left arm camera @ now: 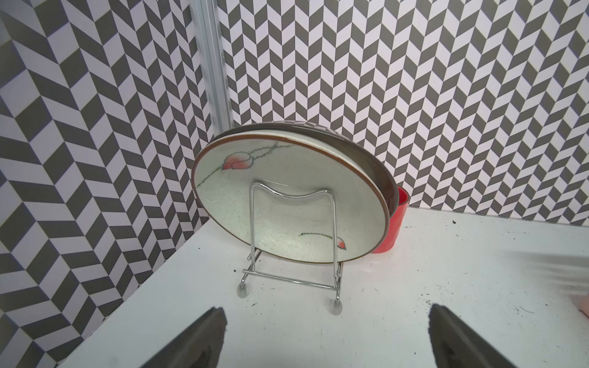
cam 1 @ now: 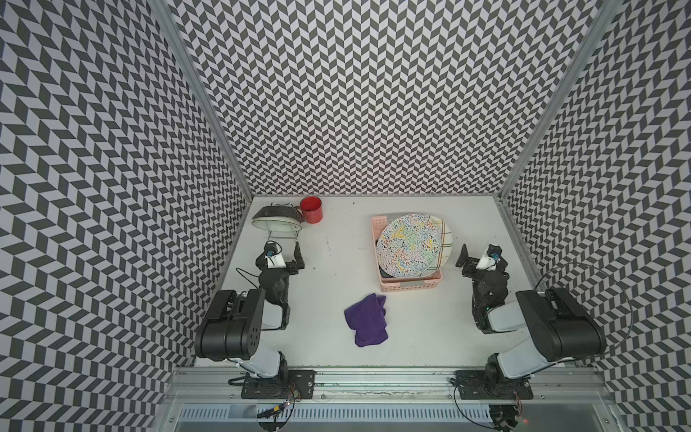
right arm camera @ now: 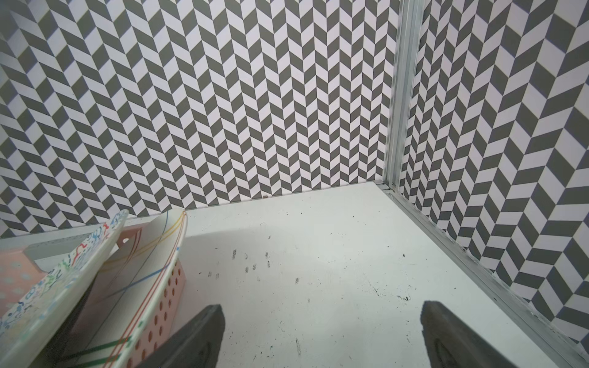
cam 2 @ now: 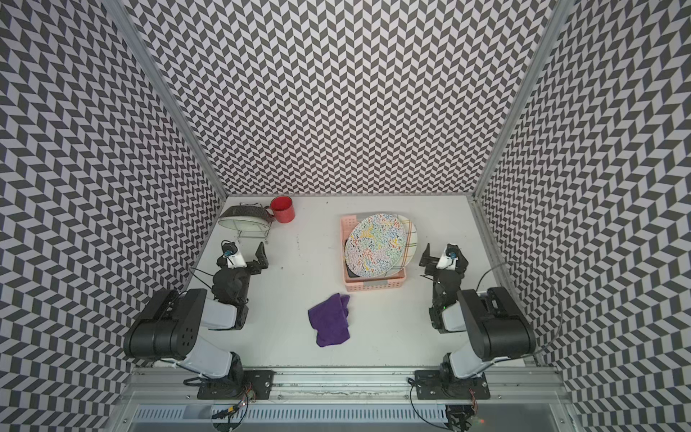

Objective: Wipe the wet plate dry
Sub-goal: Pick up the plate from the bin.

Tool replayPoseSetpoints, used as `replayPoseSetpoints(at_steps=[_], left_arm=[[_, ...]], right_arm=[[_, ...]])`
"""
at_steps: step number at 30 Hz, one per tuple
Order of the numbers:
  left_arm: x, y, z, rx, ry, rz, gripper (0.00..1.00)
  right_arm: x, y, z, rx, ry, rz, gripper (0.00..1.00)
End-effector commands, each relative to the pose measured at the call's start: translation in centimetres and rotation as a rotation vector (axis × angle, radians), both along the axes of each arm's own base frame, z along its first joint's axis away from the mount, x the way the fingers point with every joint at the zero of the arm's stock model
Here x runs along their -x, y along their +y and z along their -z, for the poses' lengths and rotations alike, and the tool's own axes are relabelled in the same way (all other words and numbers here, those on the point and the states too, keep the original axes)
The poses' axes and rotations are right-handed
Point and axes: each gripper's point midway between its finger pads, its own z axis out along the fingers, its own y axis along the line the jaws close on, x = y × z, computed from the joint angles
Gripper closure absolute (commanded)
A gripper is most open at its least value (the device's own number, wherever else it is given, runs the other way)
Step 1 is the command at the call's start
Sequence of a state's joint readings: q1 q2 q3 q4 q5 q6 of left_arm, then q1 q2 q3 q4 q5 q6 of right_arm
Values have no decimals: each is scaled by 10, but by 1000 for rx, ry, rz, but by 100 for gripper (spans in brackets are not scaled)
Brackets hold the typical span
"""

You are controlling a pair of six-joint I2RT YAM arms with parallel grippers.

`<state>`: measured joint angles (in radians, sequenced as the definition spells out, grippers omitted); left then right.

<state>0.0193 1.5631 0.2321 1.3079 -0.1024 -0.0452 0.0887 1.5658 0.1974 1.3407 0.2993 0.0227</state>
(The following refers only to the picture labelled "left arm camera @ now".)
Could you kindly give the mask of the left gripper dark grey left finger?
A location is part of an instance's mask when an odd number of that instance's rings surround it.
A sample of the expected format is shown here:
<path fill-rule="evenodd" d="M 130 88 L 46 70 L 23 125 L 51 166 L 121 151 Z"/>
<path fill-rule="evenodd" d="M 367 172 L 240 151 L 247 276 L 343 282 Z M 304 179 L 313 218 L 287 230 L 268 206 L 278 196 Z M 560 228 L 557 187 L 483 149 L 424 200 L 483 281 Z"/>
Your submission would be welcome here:
<path fill-rule="evenodd" d="M 141 367 L 217 367 L 226 326 L 224 310 L 211 308 Z"/>

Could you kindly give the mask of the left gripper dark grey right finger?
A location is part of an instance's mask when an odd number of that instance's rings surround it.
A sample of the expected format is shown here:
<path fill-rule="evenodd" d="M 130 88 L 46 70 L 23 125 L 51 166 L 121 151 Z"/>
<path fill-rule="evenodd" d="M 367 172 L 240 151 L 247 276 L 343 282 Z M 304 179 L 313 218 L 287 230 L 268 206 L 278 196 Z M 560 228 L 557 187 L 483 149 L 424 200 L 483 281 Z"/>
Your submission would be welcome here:
<path fill-rule="evenodd" d="M 437 367 L 508 367 L 515 365 L 454 314 L 432 305 L 429 338 Z"/>

